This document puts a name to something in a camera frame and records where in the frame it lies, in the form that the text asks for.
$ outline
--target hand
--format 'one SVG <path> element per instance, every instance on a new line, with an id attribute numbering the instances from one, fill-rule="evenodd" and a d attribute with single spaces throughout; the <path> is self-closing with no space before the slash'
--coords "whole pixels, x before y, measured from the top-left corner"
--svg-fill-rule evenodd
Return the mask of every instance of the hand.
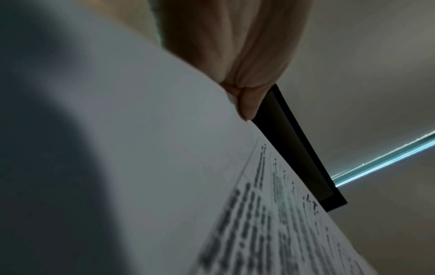
<path id="1" fill-rule="evenodd" d="M 311 0 L 150 0 L 162 44 L 237 97 L 253 119 L 289 65 Z"/>

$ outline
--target led light strip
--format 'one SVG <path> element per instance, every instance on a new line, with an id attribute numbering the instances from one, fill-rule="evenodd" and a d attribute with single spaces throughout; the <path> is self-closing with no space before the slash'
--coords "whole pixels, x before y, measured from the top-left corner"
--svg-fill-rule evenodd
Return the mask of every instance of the led light strip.
<path id="1" fill-rule="evenodd" d="M 400 161 L 402 159 L 405 159 L 405 158 L 407 158 L 409 156 L 417 154 L 417 153 L 419 153 L 419 152 L 421 152 L 421 151 L 423 151 L 423 150 L 425 150 L 427 148 L 430 148 L 430 147 L 435 145 L 435 135 L 434 134 L 435 134 L 435 131 L 433 131 L 431 133 L 428 133 L 428 134 L 426 134 L 426 135 L 424 135 L 424 136 L 422 136 L 422 137 L 420 137 L 420 138 L 418 138 L 418 139 L 416 139 L 416 140 L 414 140 L 412 142 L 409 142 L 409 143 L 407 143 L 407 144 L 405 144 L 403 146 L 400 146 L 400 147 L 398 147 L 398 148 L 396 148 L 396 149 L 394 149 L 394 150 L 392 150 L 392 151 L 390 151 L 390 152 L 388 152 L 386 154 L 383 154 L 383 155 L 381 155 L 381 156 L 379 156 L 379 157 L 377 157 L 375 159 L 372 159 L 372 160 L 370 160 L 370 161 L 368 161 L 366 163 L 363 163 L 363 164 L 361 164 L 361 165 L 359 165 L 359 166 L 357 166 L 357 167 L 355 167 L 353 169 L 348 169 L 348 170 L 343 171 L 343 172 L 341 172 L 339 174 L 336 174 L 336 175 L 332 176 L 331 179 L 334 181 L 335 186 L 340 187 L 340 186 L 348 184 L 349 182 L 352 182 L 352 181 L 354 181 L 356 179 L 359 179 L 359 178 L 361 178 L 361 177 L 363 177 L 365 175 L 371 174 L 371 173 L 373 173 L 375 171 L 378 171 L 379 169 L 382 169 L 382 168 L 384 168 L 386 166 L 389 166 L 389 165 L 391 165 L 393 163 L 396 163 L 396 162 L 398 162 L 398 161 Z M 394 157 L 392 157 L 390 159 L 388 158 L 389 155 L 391 155 L 391 154 L 393 154 L 393 153 L 395 153 L 395 152 L 397 152 L 399 150 L 403 150 L 406 147 L 408 147 L 408 146 L 410 146 L 412 144 L 415 144 L 418 141 L 421 141 L 423 143 L 420 144 L 420 145 L 417 145 L 416 147 L 415 146 L 414 147 L 411 146 L 411 148 L 409 150 L 406 150 L 406 151 L 404 151 L 402 153 L 399 153 L 398 155 L 396 155 L 396 156 L 394 156 Z M 369 165 L 369 164 L 371 164 L 371 163 L 373 163 L 375 161 L 382 160 L 383 158 L 386 158 L 386 160 L 383 161 L 383 162 L 380 162 L 378 164 L 375 164 L 373 166 L 369 166 L 369 167 L 367 167 L 367 169 L 364 169 L 364 166 Z M 362 171 L 359 172 L 359 173 L 357 172 L 355 175 L 351 175 L 351 176 L 345 177 L 347 174 L 352 173 L 352 172 L 356 171 L 357 169 L 360 169 Z"/>

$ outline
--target sheet of paper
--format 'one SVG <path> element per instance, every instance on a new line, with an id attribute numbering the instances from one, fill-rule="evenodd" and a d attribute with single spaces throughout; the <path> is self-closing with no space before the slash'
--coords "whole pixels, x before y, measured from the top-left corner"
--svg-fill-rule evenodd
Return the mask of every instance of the sheet of paper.
<path id="1" fill-rule="evenodd" d="M 219 85 L 76 2 L 22 5 L 49 50 L 16 66 L 97 163 L 125 273 L 375 274 Z"/>

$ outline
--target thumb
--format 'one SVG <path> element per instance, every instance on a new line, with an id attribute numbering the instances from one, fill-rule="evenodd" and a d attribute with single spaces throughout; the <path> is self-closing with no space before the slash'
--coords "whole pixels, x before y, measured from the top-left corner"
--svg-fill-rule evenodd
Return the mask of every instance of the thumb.
<path id="1" fill-rule="evenodd" d="M 260 108 L 261 102 L 272 87 L 271 84 L 255 88 L 244 88 L 237 98 L 240 115 L 246 120 L 252 120 Z"/>

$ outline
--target light strip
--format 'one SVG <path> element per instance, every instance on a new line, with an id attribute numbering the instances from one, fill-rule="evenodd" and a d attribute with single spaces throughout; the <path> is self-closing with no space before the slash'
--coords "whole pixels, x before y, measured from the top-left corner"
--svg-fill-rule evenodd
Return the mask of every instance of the light strip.
<path id="1" fill-rule="evenodd" d="M 426 150 L 426 149 L 428 149 L 428 148 L 430 148 L 430 147 L 432 147 L 434 145 L 435 145 L 435 140 L 432 140 L 432 141 L 430 141 L 428 143 L 422 144 L 421 146 L 418 146 L 417 148 L 414 148 L 414 149 L 410 150 L 409 152 L 405 152 L 403 154 L 400 154 L 400 155 L 398 155 L 397 157 L 395 157 L 395 158 L 393 158 L 391 160 L 388 160 L 386 162 L 380 163 L 379 165 L 376 165 L 376 166 L 370 168 L 367 171 L 363 171 L 363 172 L 361 172 L 359 174 L 356 174 L 355 176 L 353 176 L 351 178 L 348 178 L 348 179 L 346 179 L 346 180 L 344 180 L 344 181 L 342 181 L 340 183 L 337 183 L 335 186 L 336 187 L 340 187 L 340 186 L 343 186 L 345 184 L 348 184 L 349 182 L 352 182 L 354 180 L 362 178 L 365 175 L 368 175 L 370 173 L 378 171 L 379 169 L 382 169 L 382 168 L 387 167 L 387 166 L 389 166 L 389 165 L 391 165 L 393 163 L 401 161 L 402 159 L 405 159 L 405 158 L 407 158 L 409 156 L 417 154 L 417 153 L 419 153 L 419 152 L 421 152 L 423 150 Z"/>
<path id="2" fill-rule="evenodd" d="M 372 160 L 370 160 L 370 161 L 368 161 L 368 162 L 365 162 L 365 163 L 363 163 L 363 164 L 361 164 L 361 165 L 359 165 L 359 166 L 357 166 L 357 167 L 355 167 L 355 168 L 348 169 L 348 170 L 346 170 L 346 171 L 343 171 L 343 172 L 341 172 L 341 173 L 338 173 L 338 174 L 332 176 L 331 179 L 334 180 L 334 179 L 337 179 L 337 178 L 339 178 L 339 177 L 341 177 L 341 176 L 344 176 L 344 175 L 346 175 L 346 174 L 348 174 L 348 173 L 350 173 L 350 172 L 355 171 L 356 169 L 359 169 L 359 168 L 361 168 L 361 167 L 363 167 L 363 166 L 365 166 L 365 165 L 367 165 L 367 164 L 370 164 L 370 163 L 372 163 L 373 161 L 376 161 L 376 160 L 378 160 L 378 159 L 380 159 L 380 158 L 386 157 L 386 156 L 388 156 L 389 154 L 392 154 L 392 153 L 394 153 L 394 152 L 396 152 L 396 151 L 398 151 L 398 150 L 400 150 L 400 149 L 403 149 L 403 148 L 405 148 L 405 147 L 407 147 L 407 146 L 410 146 L 411 144 L 416 143 L 417 141 L 420 141 L 420 140 L 422 140 L 422 139 L 424 139 L 424 138 L 426 138 L 426 137 L 428 137 L 428 136 L 430 136 L 430 135 L 433 135 L 433 134 L 435 134 L 435 131 L 432 131 L 432 132 L 430 132 L 430 133 L 428 133 L 428 134 L 426 134 L 426 135 L 424 135 L 424 136 L 422 136 L 422 137 L 419 137 L 419 138 L 416 139 L 416 140 L 413 140 L 413 141 L 411 141 L 411 142 L 409 142 L 409 143 L 406 143 L 406 144 L 404 144 L 404 145 L 402 145 L 402 146 L 400 146 L 400 147 L 397 147 L 396 149 L 394 149 L 394 150 L 392 150 L 392 151 L 390 151 L 390 152 L 388 152 L 388 153 L 386 153 L 386 154 L 383 154 L 383 155 L 381 155 L 381 156 L 378 156 L 377 158 L 372 159 Z"/>

